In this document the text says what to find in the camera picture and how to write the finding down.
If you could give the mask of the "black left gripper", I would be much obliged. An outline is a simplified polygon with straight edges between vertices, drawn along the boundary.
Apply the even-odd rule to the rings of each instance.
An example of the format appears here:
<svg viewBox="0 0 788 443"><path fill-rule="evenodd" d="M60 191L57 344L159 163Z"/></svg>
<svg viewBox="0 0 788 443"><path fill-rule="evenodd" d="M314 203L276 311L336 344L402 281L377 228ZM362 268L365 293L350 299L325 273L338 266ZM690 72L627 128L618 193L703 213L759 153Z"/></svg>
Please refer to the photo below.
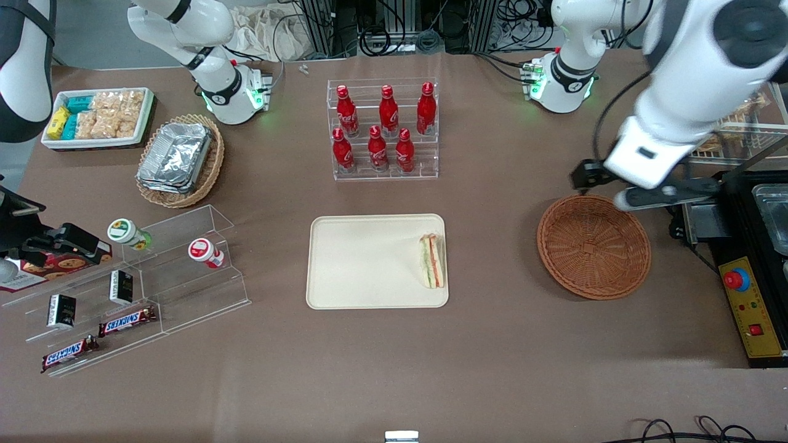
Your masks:
<svg viewBox="0 0 788 443"><path fill-rule="evenodd" d="M591 190L594 187L611 184L615 180L617 180L616 175L607 171L601 162L593 159L580 161L569 174L569 181L574 190Z"/></svg>

